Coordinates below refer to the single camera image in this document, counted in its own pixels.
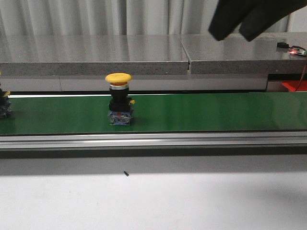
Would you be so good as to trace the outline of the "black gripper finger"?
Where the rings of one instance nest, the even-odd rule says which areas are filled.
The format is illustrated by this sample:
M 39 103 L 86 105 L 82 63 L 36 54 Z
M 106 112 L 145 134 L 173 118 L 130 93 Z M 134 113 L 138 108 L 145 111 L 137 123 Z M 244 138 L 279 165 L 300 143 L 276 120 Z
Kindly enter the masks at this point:
M 280 19 L 306 5 L 306 0 L 261 0 L 242 21 L 239 32 L 250 42 Z
M 219 0 L 208 31 L 215 40 L 228 37 L 260 0 Z

